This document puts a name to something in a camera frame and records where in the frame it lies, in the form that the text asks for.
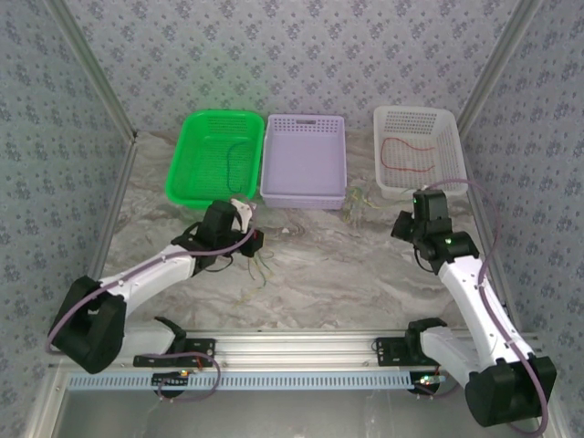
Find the green perforated plastic basket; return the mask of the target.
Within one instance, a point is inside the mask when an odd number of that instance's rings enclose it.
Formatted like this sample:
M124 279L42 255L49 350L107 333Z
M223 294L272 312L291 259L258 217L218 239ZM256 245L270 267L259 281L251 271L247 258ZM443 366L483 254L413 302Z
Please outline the green perforated plastic basket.
M207 109L184 122L168 171L169 200L194 210L233 196L253 198L266 125L254 112Z

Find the white perforated plastic basket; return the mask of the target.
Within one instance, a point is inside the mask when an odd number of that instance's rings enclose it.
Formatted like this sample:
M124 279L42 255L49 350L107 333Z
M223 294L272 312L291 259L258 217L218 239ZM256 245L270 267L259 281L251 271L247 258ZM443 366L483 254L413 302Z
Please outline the white perforated plastic basket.
M376 182L385 199L439 183L466 193L462 145L453 113L425 107L379 106L373 112Z

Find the purple perforated plastic basket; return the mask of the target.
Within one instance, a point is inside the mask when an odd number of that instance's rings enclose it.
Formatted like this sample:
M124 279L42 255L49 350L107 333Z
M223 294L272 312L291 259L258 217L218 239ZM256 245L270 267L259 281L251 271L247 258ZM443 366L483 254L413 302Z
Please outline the purple perforated plastic basket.
M260 195L269 208L339 210L347 188L341 116L268 117Z

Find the small black circuit board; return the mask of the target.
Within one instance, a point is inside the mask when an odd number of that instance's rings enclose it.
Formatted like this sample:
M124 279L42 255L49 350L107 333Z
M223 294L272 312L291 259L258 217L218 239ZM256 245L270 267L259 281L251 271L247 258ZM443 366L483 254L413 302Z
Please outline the small black circuit board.
M188 370L154 373L151 386L161 399L174 399L185 392L189 382Z
M416 395L434 397L442 383L446 382L446 377L442 374L432 374L425 372L412 372L411 380L413 388L410 392Z

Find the grey metal panel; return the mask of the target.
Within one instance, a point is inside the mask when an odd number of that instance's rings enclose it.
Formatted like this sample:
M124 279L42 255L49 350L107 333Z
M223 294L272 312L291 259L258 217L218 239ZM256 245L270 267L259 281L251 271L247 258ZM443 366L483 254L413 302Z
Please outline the grey metal panel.
M219 391L169 403L150 391L72 391L53 438L524 438L483 428L462 393L407 391Z

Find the aluminium side rail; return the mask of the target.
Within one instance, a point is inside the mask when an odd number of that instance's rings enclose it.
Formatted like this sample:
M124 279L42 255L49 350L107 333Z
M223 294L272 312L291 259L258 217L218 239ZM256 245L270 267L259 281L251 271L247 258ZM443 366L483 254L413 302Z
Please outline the aluminium side rail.
M117 223L123 199L130 180L136 153L136 136L133 136L128 143L128 149L122 161L120 174L118 175L116 184L114 186L114 192L109 202L108 211L105 216L105 222L99 234L96 251L89 264L88 275L92 278L100 278L106 264L111 240L114 235L114 228Z
M475 178L473 166L464 147L464 140L461 140L461 145L466 174L471 181L467 189L467 196L474 214L480 242L487 258L488 277L507 315L517 329L521 331L523 325L516 310L512 290L508 284L504 265L499 255L499 248L502 243L501 216L491 193Z

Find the aluminium front frame rail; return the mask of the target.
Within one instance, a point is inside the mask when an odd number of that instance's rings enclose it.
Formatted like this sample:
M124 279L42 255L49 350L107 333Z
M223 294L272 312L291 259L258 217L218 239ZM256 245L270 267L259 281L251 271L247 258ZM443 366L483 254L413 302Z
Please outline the aluminium front frame rail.
M154 324L131 327L119 337L106 339L98 345L96 358L85 354L80 359L69 357L54 340L48 347L57 359L76 362L89 374L121 366L157 372L205 369L133 366L135 356L162 353L174 340L183 338L215 339L215 354L209 360L217 362L221 370L352 370L378 367L372 342L391 337L408 335L403 330L191 330L175 334Z

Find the aluminium frame post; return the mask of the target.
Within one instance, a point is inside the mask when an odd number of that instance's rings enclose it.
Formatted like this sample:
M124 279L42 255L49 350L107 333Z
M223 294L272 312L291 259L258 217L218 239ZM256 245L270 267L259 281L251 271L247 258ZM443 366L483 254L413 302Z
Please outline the aluminium frame post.
M43 2L68 42L88 81L101 99L112 122L122 137L132 144L135 139L135 129L66 1L43 0Z
M515 53L543 3L544 0L517 1L516 7L503 27L492 53L481 69L478 80L457 119L458 131L462 140L469 134L496 82L503 74L507 63Z

